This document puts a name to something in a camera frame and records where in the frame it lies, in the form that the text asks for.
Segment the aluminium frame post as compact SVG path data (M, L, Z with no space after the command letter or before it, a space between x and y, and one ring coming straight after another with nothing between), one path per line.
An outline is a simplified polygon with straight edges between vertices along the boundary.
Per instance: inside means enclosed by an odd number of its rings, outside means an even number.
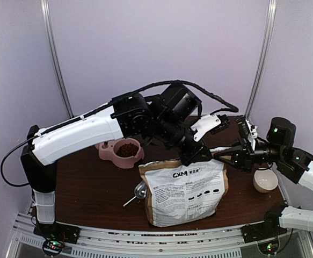
M46 34L47 34L47 39L48 39L48 44L49 44L49 50L50 50L50 54L52 58L52 64L53 64L54 73L56 77L56 83L60 90L62 102L65 106L67 115L69 118L73 118L74 113L71 108L70 100L68 97L68 93L67 93L63 75L62 75L59 57L57 54L56 42L55 42L55 37L54 37L53 27L52 27L52 19L50 15L49 1L41 0L40 4L41 4L41 12L42 12L42 17L43 17L43 21L45 24L45 29L46 29Z
M263 73L265 70L267 55L270 49L273 31L274 31L274 24L275 24L275 19L276 19L276 6L277 6L276 0L268 1L268 10L267 10L266 23L265 23L265 28L264 28L264 36L263 36L263 41L261 44L261 51L259 55L259 61L258 61L257 70L256 70L256 74L254 77L249 101L245 110L245 116L247 118L251 118L252 109L255 104L258 90L260 88Z

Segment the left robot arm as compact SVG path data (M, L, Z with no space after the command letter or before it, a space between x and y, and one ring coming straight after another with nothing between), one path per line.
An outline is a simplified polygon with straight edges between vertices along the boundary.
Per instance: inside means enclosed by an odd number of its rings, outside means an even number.
M201 100L184 83L169 83L161 93L144 97L130 92L50 128L32 126L20 160L34 192L37 221L51 239L62 233L55 222L57 162L87 147L140 135L155 138L178 152L183 165L212 158L202 138L185 124Z

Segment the pink double pet feeder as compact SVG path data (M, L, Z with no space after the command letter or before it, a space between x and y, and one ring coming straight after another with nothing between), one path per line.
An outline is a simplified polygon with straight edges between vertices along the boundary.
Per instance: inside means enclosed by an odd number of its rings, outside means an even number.
M133 168L135 163L144 159L144 149L133 138L102 142L95 148L102 160L111 161L121 169Z

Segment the metal scoop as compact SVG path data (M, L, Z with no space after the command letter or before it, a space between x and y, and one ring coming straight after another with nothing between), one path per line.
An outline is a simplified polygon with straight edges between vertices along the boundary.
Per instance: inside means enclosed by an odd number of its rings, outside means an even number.
M134 189L134 196L129 201L124 203L123 207L126 207L135 199L144 199L146 197L147 190L148 190L148 187L145 181L141 181Z

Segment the brown pet food kibble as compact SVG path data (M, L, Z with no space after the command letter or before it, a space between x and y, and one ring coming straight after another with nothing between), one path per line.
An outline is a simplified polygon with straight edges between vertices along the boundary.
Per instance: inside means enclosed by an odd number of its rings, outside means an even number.
M139 147L133 143L123 144L116 152L119 157L131 157L135 156L139 151Z

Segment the pet food bag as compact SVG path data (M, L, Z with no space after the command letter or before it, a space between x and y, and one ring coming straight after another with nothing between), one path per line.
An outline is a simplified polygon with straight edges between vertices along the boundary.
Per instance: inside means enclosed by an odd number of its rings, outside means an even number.
M178 159L139 165L150 224L170 227L212 216L228 192L227 166L217 160L185 166Z

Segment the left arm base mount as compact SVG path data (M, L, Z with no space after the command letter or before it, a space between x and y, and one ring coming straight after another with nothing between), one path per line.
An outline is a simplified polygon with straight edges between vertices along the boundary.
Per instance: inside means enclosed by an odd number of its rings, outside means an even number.
M49 257L60 255L67 244L78 243L80 228L60 223L33 223L33 233L43 238L42 251Z

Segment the right aluminium frame post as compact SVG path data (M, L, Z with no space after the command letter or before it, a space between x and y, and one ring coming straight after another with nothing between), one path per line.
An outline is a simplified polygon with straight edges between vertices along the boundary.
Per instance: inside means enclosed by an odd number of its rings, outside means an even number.
M263 41L261 44L261 51L259 55L259 61L258 61L257 70L256 70L256 74L254 77L249 101L245 110L245 116L247 118L251 118L252 109L255 104L258 90L260 88L263 73L265 70L267 55L270 49L273 31L274 31L274 24L275 24L275 19L276 19L276 6L277 6L276 0L268 1L268 10L267 10L266 23L265 23L265 28L264 28L264 36L263 36Z

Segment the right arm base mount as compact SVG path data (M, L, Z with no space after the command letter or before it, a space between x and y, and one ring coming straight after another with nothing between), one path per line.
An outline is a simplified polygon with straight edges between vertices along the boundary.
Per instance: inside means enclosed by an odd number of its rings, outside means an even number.
M242 226L241 233L244 242L250 243L272 239L269 242L258 244L258 249L264 255L277 255L281 251L279 236L288 232L286 228L280 226L279 222L286 207L287 205L275 204L265 213L262 222Z

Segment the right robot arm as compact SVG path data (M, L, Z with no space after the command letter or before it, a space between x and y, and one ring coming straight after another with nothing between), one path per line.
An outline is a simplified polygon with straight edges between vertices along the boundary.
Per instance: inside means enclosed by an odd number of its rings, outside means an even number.
M241 171L251 171L255 164L275 164L277 171L295 184L313 191L313 155L293 146L296 126L288 119L274 117L267 133L267 141L252 145L244 117L236 119L238 142L214 153L213 158ZM280 228L313 232L313 211L286 205L275 205L260 224L264 237L275 235Z

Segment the left aluminium frame post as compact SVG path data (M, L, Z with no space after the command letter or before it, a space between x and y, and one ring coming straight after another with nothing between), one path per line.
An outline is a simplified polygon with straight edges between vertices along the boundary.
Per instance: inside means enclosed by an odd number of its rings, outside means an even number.
M41 4L41 12L42 12L42 17L43 17L43 21L45 24L45 29L46 29L46 34L47 34L47 39L48 39L48 44L49 44L49 50L50 50L50 54L52 58L52 64L53 64L54 73L56 77L56 83L60 90L62 102L65 106L67 115L69 118L73 118L74 113L71 108L70 100L68 97L68 93L67 93L63 75L62 75L59 57L57 54L56 42L55 42L55 37L54 37L53 27L52 27L52 19L50 15L49 1L41 0L40 4Z

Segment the beige ceramic bowl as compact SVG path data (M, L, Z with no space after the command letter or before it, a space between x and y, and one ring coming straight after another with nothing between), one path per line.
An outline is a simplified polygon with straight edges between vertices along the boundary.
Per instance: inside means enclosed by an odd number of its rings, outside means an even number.
M278 178L270 169L256 170L253 177L253 185L258 192L266 194L278 187Z

